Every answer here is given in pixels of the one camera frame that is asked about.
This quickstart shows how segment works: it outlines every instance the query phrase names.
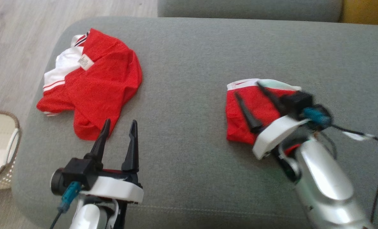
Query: basket handle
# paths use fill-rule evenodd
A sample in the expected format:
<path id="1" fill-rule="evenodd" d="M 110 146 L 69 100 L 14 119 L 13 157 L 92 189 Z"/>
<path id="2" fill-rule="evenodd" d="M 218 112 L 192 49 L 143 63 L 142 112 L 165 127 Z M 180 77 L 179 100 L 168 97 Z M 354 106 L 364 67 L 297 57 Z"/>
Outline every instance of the basket handle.
<path id="1" fill-rule="evenodd" d="M 14 131 L 13 131 L 13 133 L 12 133 L 12 135 L 11 135 L 11 138 L 9 139 L 9 143 L 8 143 L 8 147 L 6 148 L 6 150 L 7 150 L 7 155 L 6 155 L 6 161 L 5 161 L 5 164 L 8 164 L 8 160 L 9 160 L 9 158 L 13 158 L 13 156 L 12 157 L 10 157 L 10 155 L 11 155 L 11 148 L 12 148 L 12 145 L 13 145 L 13 142 L 14 142 L 14 140 L 15 140 L 15 138 L 16 138 L 16 136 L 19 134 L 19 128 L 16 128 Z"/>

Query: folded red garment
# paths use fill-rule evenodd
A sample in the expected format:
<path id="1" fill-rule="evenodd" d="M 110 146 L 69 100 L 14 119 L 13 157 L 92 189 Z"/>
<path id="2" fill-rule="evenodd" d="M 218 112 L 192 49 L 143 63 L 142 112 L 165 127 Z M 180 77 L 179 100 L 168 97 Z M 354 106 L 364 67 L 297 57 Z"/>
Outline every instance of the folded red garment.
<path id="1" fill-rule="evenodd" d="M 76 135 L 95 140 L 106 119 L 111 119 L 111 134 L 122 106 L 142 82 L 142 71 L 132 49 L 91 29 L 73 38 L 71 48 L 57 57 L 55 69 L 44 78 L 37 108 L 48 116 L 74 110 Z"/>
<path id="2" fill-rule="evenodd" d="M 227 140 L 254 145 L 257 138 L 256 134 L 250 132 L 240 106 L 234 96 L 234 92 L 238 93 L 243 98 L 247 108 L 263 123 L 263 126 L 268 126 L 280 117 L 279 112 L 272 102 L 256 85 L 259 80 L 260 79 L 239 80 L 227 85 L 227 101 L 225 107 L 227 117 Z M 293 87 L 276 80 L 261 80 L 261 83 L 277 97 L 291 95 L 296 90 L 300 90 L 300 87 Z"/>

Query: laundry basket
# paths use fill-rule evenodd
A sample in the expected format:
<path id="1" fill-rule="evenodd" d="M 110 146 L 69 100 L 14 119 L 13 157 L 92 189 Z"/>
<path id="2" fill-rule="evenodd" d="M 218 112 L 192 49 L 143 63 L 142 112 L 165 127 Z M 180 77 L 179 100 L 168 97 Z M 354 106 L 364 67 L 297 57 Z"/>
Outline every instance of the laundry basket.
<path id="1" fill-rule="evenodd" d="M 19 141 L 18 119 L 11 113 L 0 111 L 0 189 L 11 187 Z"/>

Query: gray fabric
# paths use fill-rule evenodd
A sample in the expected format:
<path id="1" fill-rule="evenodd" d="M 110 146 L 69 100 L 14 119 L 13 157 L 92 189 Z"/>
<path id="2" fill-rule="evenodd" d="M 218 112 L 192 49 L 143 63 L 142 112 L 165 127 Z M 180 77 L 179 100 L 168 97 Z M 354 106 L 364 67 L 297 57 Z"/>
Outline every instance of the gray fabric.
<path id="1" fill-rule="evenodd" d="M 251 146 L 225 139 L 226 85 L 246 78 L 301 86 L 327 106 L 336 123 L 378 135 L 378 26 L 244 19 L 84 19 L 59 39 L 46 68 L 72 36 L 89 28 L 134 49 L 144 80 L 123 108 L 103 163 L 121 167 L 132 119 L 138 121 L 145 196 L 131 205 L 127 228 L 308 228 L 272 158 L 258 161 Z M 93 142 L 73 132 L 73 113 L 46 117 L 35 98 L 19 148 L 13 193 L 22 212 L 47 227 L 59 197 L 52 173 Z M 326 131 L 369 214 L 378 181 L 378 144 Z M 72 213 L 59 220 L 68 226 Z"/>
<path id="2" fill-rule="evenodd" d="M 342 0 L 159 0 L 159 17 L 337 22 Z"/>

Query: blue connector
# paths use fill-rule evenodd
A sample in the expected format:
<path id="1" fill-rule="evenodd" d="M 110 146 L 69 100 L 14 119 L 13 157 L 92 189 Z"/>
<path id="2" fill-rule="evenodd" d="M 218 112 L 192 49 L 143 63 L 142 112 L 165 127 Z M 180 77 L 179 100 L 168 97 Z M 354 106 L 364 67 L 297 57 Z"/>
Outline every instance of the blue connector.
<path id="1" fill-rule="evenodd" d="M 62 203 L 57 208 L 59 212 L 66 213 L 70 208 L 71 202 L 77 197 L 78 193 L 81 191 L 81 183 L 77 181 L 71 182 L 67 187 L 66 191 L 62 195 Z"/>
<path id="2" fill-rule="evenodd" d="M 331 119 L 329 116 L 324 115 L 319 110 L 313 107 L 307 107 L 303 110 L 305 118 L 312 120 L 312 122 L 321 125 L 323 128 L 327 128 L 331 125 Z"/>

